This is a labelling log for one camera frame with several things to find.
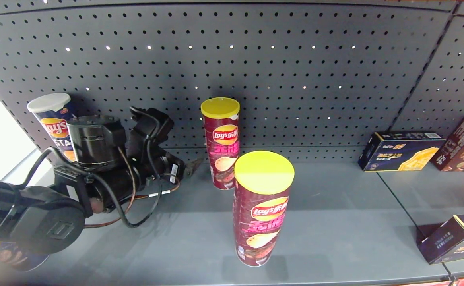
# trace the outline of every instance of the store shelf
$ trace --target store shelf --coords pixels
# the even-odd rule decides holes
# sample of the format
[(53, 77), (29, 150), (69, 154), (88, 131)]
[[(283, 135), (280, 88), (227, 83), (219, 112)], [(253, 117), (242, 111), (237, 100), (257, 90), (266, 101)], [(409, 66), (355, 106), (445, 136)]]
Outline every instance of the store shelf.
[[(429, 164), (421, 172), (379, 174), (426, 235), (452, 215), (464, 214), (464, 172), (439, 172)], [(464, 277), (464, 260), (446, 266)]]
[[(287, 216), (270, 261), (249, 268), (234, 253), (231, 191), (216, 190), (206, 166), (163, 197), (136, 229), (120, 223), (85, 230), (29, 273), (0, 264), (0, 283), (404, 284), (447, 277), (416, 248), (416, 228), (377, 174), (354, 163), (295, 164)], [(47, 176), (44, 184), (50, 183)], [(151, 201), (139, 201), (137, 221)], [(95, 215), (103, 222), (115, 214)]]

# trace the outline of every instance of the cylindrical can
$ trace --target cylindrical can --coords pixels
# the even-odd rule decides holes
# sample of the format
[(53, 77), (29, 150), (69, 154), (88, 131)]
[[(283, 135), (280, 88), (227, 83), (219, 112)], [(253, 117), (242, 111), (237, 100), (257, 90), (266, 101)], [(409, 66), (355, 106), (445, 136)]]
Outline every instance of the cylindrical can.
[(239, 103), (215, 97), (201, 105), (212, 182), (220, 190), (234, 187), (234, 164), (239, 157)]
[(29, 102), (27, 109), (36, 116), (64, 156), (74, 162), (76, 158), (68, 131), (68, 120), (76, 116), (70, 95), (67, 93), (43, 95)]
[(49, 256), (33, 254), (14, 242), (0, 241), (0, 261), (18, 271), (30, 271), (43, 264)]
[(294, 168), (280, 154), (254, 151), (235, 163), (235, 250), (248, 266), (264, 265), (285, 218)]

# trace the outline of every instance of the white sticker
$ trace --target white sticker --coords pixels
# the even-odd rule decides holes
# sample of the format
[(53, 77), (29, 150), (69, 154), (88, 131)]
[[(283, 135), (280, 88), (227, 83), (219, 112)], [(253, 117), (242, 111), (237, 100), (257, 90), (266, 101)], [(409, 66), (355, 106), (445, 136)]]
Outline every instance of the white sticker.
[(441, 139), (442, 138), (437, 133), (425, 133), (425, 135), (430, 139)]
[[(177, 176), (177, 170), (179, 170), (179, 166), (177, 166), (175, 164), (172, 164), (172, 174), (174, 176)], [(174, 184), (175, 183), (175, 178), (170, 176), (170, 182)]]

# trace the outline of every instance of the gray shelf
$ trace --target gray shelf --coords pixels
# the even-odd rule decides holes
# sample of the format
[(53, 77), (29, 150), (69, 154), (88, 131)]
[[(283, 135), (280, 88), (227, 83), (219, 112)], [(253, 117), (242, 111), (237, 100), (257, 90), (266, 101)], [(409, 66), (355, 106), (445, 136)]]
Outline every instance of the gray shelf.
[(19, 13), (0, 5), (11, 13), (0, 15), (0, 100), (40, 150), (53, 143), (26, 105), (51, 92), (68, 92), (78, 116), (116, 116), (126, 131), (130, 105), (166, 112), (175, 125), (163, 148), (205, 148), (199, 107), (215, 96), (241, 104), (242, 147), (364, 146), (398, 115), (449, 17), (363, 5), (54, 2), (27, 1), (17, 8), (33, 11)]
[[(270, 261), (249, 268), (234, 253), (231, 191), (206, 166), (163, 197), (140, 228), (85, 230), (30, 273), (0, 264), (0, 283), (78, 285), (404, 284), (447, 277), (416, 248), (416, 228), (377, 174), (355, 163), (294, 164), (286, 221)], [(50, 176), (40, 184), (49, 184)], [(138, 220), (151, 201), (139, 201)], [(95, 215), (104, 222), (115, 214)]]
[[(194, 3), (193, 0), (165, 0), (165, 3)], [(336, 4), (336, 0), (201, 0), (200, 3), (301, 3), (301, 4)], [(16, 5), (4, 3), (0, 0), (0, 15), (12, 13), (25, 13), (36, 10), (54, 10), (54, 9), (67, 9), (67, 8), (85, 8), (97, 5), (140, 5), (140, 4), (159, 4), (153, 0), (73, 0), (73, 1), (56, 1), (49, 0), (47, 3), (43, 1), (30, 1), (30, 0), (16, 0)], [(418, 9), (431, 9), (431, 10), (444, 10), (450, 11), (453, 9), (455, 1), (390, 1), (390, 0), (370, 0), (368, 2), (361, 0), (341, 0), (339, 4), (348, 5), (367, 5), (367, 6), (394, 6), (394, 7), (407, 7)]]
[[(425, 235), (454, 214), (464, 214), (464, 172), (439, 172), (427, 165), (421, 172), (382, 172), (382, 179)], [(464, 260), (446, 263), (464, 277)]]

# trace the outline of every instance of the wire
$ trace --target wire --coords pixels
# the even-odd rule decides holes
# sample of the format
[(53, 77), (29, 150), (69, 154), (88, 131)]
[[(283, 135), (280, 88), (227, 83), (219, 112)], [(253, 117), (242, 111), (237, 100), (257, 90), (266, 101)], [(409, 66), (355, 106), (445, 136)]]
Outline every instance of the wire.
[[(126, 166), (128, 166), (128, 170), (130, 171), (131, 181), (132, 181), (132, 184), (133, 184), (133, 192), (132, 192), (132, 195), (131, 195), (130, 203), (128, 204), (128, 207), (124, 211), (124, 214), (127, 214), (128, 211), (130, 211), (131, 206), (133, 205), (133, 201), (136, 199), (136, 197), (135, 197), (136, 196), (136, 183), (135, 183), (135, 176), (133, 175), (133, 170), (131, 168), (130, 162), (128, 161), (128, 158), (124, 154), (124, 151), (122, 150), (122, 148), (121, 147), (118, 147), (118, 148), (119, 148), (120, 155), (122, 156), (122, 158), (126, 162)], [(102, 228), (103, 226), (109, 226), (112, 223), (116, 223), (119, 220), (120, 220), (120, 217), (114, 219), (113, 221), (109, 221), (109, 222), (105, 222), (105, 223), (85, 224), (84, 228)]]
[(108, 185), (108, 183), (100, 175), (92, 174), (94, 176), (94, 179), (96, 179), (99, 183), (101, 183), (105, 187), (106, 191), (110, 195), (110, 199), (112, 199), (113, 204), (115, 205), (115, 208), (117, 209), (117, 212), (119, 213), (120, 219), (122, 220), (122, 222), (124, 222), (124, 224), (128, 228), (137, 228), (142, 223), (144, 223), (147, 219), (149, 219), (152, 216), (152, 214), (154, 213), (154, 210), (156, 209), (157, 204), (159, 203), (159, 198), (161, 198), (161, 193), (163, 193), (163, 186), (161, 184), (161, 176), (157, 172), (156, 167), (154, 165), (154, 160), (152, 159), (152, 154), (150, 154), (150, 143), (151, 143), (151, 141), (149, 140), (148, 143), (147, 143), (147, 155), (148, 155), (150, 164), (152, 166), (152, 169), (154, 170), (154, 173), (156, 174), (156, 178), (159, 180), (159, 192), (157, 193), (156, 201), (154, 202), (154, 205), (150, 209), (150, 212), (143, 219), (141, 219), (141, 221), (139, 221), (137, 223), (130, 223), (128, 221), (128, 219), (126, 218), (124, 210), (122, 209), (122, 207), (121, 207), (121, 205), (119, 203), (119, 200), (117, 199), (117, 197), (113, 193), (113, 190), (110, 187), (110, 185)]
[[(154, 131), (152, 132), (152, 134), (154, 134), (154, 135), (153, 135), (152, 137), (148, 137), (148, 140), (147, 140), (147, 141), (144, 141), (143, 146), (142, 146), (143, 150), (147, 150), (147, 151), (149, 152), (149, 151), (150, 151), (150, 148), (149, 148), (149, 146), (148, 146), (148, 143), (149, 143), (152, 139), (155, 138), (155, 136), (156, 136), (157, 133), (159, 132), (159, 129), (161, 129), (161, 122), (159, 122), (159, 120), (158, 120), (156, 117), (154, 117), (154, 116), (148, 114), (147, 112), (145, 112), (145, 111), (143, 111), (143, 110), (141, 110), (141, 109), (138, 109), (138, 108), (136, 108), (136, 107), (134, 107), (134, 106), (130, 106), (130, 109), (131, 109), (133, 112), (136, 112), (136, 113), (141, 114), (141, 115), (143, 115), (143, 116), (147, 116), (147, 117), (152, 118), (152, 119), (155, 121), (155, 123), (156, 123), (156, 127), (154, 128)], [(142, 152), (142, 156), (141, 156), (141, 158), (140, 158), (140, 161), (141, 161), (142, 163), (144, 162), (143, 156), (144, 156), (144, 152)], [(154, 162), (152, 161), (152, 162), (150, 162), (150, 163), (152, 164), (152, 168), (155, 169), (155, 167), (154, 167)]]
[(21, 194), (19, 193), (19, 189), (16, 188), (12, 184), (8, 184), (12, 192), (14, 193), (14, 201), (13, 204), (11, 205), (10, 210), (8, 211), (8, 214), (4, 217), (4, 219), (0, 223), (0, 237), (1, 237), (1, 228), (9, 222), (10, 218), (14, 216), (17, 213), (17, 204), (19, 203), (19, 200), (21, 198)]
[(21, 183), (20, 185), (14, 185), (15, 187), (19, 188), (19, 189), (25, 189), (25, 187), (28, 185), (28, 183), (30, 182), (30, 180), (32, 179), (32, 177), (34, 176), (34, 174), (36, 173), (36, 170), (39, 168), (39, 166), (41, 165), (41, 163), (43, 162), (43, 160), (48, 157), (48, 155), (52, 152), (52, 147), (50, 148), (47, 148), (46, 150), (44, 150), (41, 155), (39, 156), (39, 158), (37, 158), (36, 162), (34, 163), (34, 165), (32, 165), (32, 167), (30, 168), (30, 171), (29, 173), (27, 174), (27, 177), (25, 178), (25, 181), (23, 181), (23, 183)]
[[(176, 177), (174, 174), (172, 173), (163, 173), (161, 174), (161, 176), (170, 176), (170, 177), (173, 177), (176, 181), (177, 181), (177, 184), (175, 187), (171, 188), (170, 190), (166, 190), (166, 191), (163, 191), (161, 194), (170, 194), (172, 192), (175, 192), (176, 190), (179, 189), (179, 187), (181, 186), (181, 181), (179, 180), (178, 177)], [(152, 194), (148, 194), (148, 195), (137, 195), (135, 197), (135, 201), (139, 200), (139, 199), (146, 199), (148, 197), (156, 197), (157, 196), (157, 193), (152, 193)], [(124, 203), (128, 202), (129, 201), (129, 198), (127, 199), (123, 199), (122, 201), (120, 201), (119, 203), (121, 205), (123, 205)]]
[(30, 180), (32, 179), (32, 177), (34, 176), (34, 173), (36, 173), (36, 170), (39, 168), (39, 166), (41, 165), (41, 163), (43, 162), (43, 160), (48, 157), (48, 155), (50, 153), (53, 153), (62, 163), (62, 165), (64, 165), (65, 167), (68, 167), (69, 169), (71, 169), (72, 171), (74, 172), (77, 172), (78, 174), (87, 174), (89, 175), (90, 172), (87, 172), (85, 170), (82, 170), (76, 166), (74, 166), (73, 164), (71, 164), (70, 161), (68, 161), (66, 159), (66, 157), (64, 157), (64, 155), (59, 151), (59, 149), (55, 149), (53, 147), (48, 147), (46, 148), (42, 153), (41, 155), (39, 156), (39, 158), (37, 158), (37, 160), (35, 161), (34, 165), (32, 165), (32, 168), (30, 168), (30, 171), (29, 173), (27, 174), (27, 177), (25, 178), (25, 180), (23, 181), (23, 183), (21, 183), (20, 185), (14, 185), (15, 187), (19, 188), (19, 189), (25, 189), (25, 187), (28, 185), (28, 183), (30, 182)]

